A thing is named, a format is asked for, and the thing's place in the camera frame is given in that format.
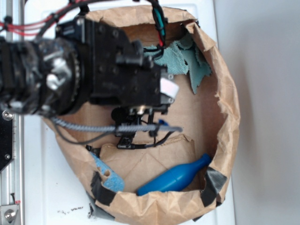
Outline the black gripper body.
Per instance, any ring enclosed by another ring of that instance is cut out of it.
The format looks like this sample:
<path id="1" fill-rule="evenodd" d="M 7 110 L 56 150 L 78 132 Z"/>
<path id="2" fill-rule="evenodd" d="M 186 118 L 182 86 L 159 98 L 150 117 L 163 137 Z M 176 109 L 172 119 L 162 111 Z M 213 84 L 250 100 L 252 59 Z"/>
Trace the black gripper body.
<path id="1" fill-rule="evenodd" d="M 166 66 L 144 56 L 141 41 L 130 41 L 122 29 L 83 17 L 60 24 L 56 38 L 70 44 L 78 61 L 75 109 L 89 102 L 168 112 L 176 94 L 166 87 L 178 85 Z"/>

